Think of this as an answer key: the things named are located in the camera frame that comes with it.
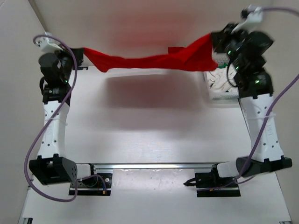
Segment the red t-shirt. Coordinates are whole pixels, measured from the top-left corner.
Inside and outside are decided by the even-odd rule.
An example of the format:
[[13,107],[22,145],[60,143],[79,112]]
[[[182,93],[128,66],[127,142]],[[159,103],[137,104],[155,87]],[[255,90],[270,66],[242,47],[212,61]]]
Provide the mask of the red t-shirt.
[[218,67],[212,59],[213,43],[207,34],[186,47],[169,47],[168,53],[142,58],[110,56],[99,51],[83,48],[84,55],[101,72],[110,69],[173,69],[183,71],[211,71]]

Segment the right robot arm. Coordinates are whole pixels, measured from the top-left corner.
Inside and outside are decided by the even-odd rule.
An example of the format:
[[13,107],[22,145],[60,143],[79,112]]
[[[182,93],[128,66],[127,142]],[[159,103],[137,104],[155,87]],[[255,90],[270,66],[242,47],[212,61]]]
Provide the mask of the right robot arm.
[[292,160],[284,156],[278,141],[272,112],[274,89],[264,68],[263,53],[273,40],[260,31],[237,29],[235,23],[213,32],[211,37],[214,51],[225,53],[236,70],[234,81],[252,146],[248,156],[215,165],[211,184],[219,187],[227,177],[251,177],[292,167]]

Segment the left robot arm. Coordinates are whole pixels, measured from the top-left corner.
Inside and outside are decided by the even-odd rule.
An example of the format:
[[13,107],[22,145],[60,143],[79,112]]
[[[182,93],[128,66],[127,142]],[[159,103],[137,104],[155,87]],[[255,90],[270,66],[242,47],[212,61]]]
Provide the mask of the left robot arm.
[[70,109],[70,75],[83,62],[84,50],[56,50],[43,54],[38,62],[43,77],[40,90],[43,96],[44,122],[41,146],[29,169],[42,185],[74,182],[78,175],[75,162],[65,154],[65,127]]

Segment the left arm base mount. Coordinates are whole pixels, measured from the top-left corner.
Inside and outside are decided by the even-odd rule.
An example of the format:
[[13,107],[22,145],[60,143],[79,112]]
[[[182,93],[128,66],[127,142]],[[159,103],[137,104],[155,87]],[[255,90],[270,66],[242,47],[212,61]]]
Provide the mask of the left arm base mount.
[[78,196],[110,196],[113,170],[98,164],[77,164]]

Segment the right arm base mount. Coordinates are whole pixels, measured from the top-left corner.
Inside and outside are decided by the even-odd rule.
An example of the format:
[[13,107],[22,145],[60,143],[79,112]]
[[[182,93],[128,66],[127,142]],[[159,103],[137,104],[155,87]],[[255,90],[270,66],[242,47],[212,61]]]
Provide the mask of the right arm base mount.
[[186,187],[195,187],[197,197],[240,197],[238,185],[234,177],[219,177],[213,165],[208,171],[196,171],[194,177],[183,183]]

